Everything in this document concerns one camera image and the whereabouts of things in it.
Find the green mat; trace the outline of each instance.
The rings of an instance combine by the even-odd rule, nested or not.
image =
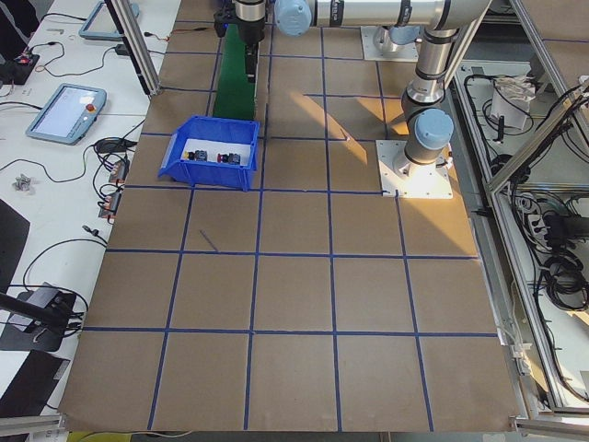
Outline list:
[[[249,83],[246,76],[245,43],[237,35],[237,26],[229,25],[213,116],[253,120],[256,113],[255,90],[255,85]]]

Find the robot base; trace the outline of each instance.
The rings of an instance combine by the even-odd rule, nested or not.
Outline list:
[[[362,26],[362,46],[364,48],[365,60],[377,60],[381,62],[417,62],[419,55],[415,43],[406,44],[397,52],[382,53],[376,48],[374,37],[378,26]]]
[[[452,199],[452,186],[450,185],[446,167],[424,166],[416,169],[413,176],[406,179],[395,173],[393,161],[397,153],[405,148],[405,144],[404,141],[376,141],[378,169],[380,171],[383,195],[431,200]],[[443,157],[438,159],[438,163],[443,161]]]

